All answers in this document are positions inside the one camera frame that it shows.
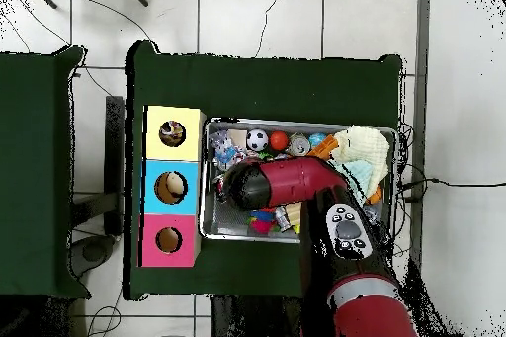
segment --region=towel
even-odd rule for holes
[[[379,130],[364,126],[351,126],[337,132],[334,137],[337,139],[338,146],[332,150],[331,155],[338,164],[364,160],[373,166],[366,192],[366,196],[370,197],[376,191],[380,181],[388,174],[386,165],[388,141]]]
[[[373,174],[373,165],[364,160],[351,161],[344,164],[339,164],[335,160],[328,160],[327,162],[348,179],[353,196],[359,205],[362,206],[367,199],[366,190]]]

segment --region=blue ball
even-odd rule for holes
[[[311,148],[318,146],[323,139],[325,139],[327,135],[325,133],[314,133],[309,137],[309,143],[311,144]]]

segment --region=blue square panel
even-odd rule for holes
[[[183,199],[173,199],[172,201],[180,201],[175,204],[167,204],[158,199],[155,193],[155,185],[157,185],[158,195],[167,201],[167,197],[160,191],[159,184],[167,183],[166,173],[177,173],[179,177],[184,177],[187,192]],[[144,199],[144,213],[163,213],[176,215],[195,215],[197,214],[199,201],[199,163],[185,161],[146,161],[146,192]],[[169,191],[179,190],[172,189],[169,185]],[[168,198],[173,198],[169,192],[165,192]]]

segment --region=metal tray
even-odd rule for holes
[[[214,159],[214,148],[209,145],[208,136],[218,130],[223,129],[262,129],[265,132],[282,130],[288,136],[298,132],[305,135],[322,132],[325,134],[334,134],[340,130],[347,129],[348,126],[325,125],[325,124],[303,124],[275,121],[256,121],[239,119],[224,120],[221,118],[212,118],[207,120],[203,131],[203,166],[201,183],[201,203],[199,214],[199,231],[205,238],[228,239],[243,241],[268,241],[282,243],[298,243],[298,235],[289,229],[285,232],[270,232],[267,235],[259,234],[248,226],[247,220],[250,217],[250,211],[243,211],[231,206],[229,203],[221,203],[216,199],[213,190],[212,180],[222,172],[219,171],[212,160]],[[386,127],[378,127],[383,136],[387,139],[390,149],[386,163],[388,165],[388,175],[381,181],[383,188],[382,201],[375,204],[378,217],[383,224],[393,233],[395,222],[395,198],[397,194],[397,159],[398,159],[398,134],[395,130]]]

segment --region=button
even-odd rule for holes
[[[360,237],[361,230],[355,222],[345,220],[337,224],[336,234],[340,239],[353,240]]]

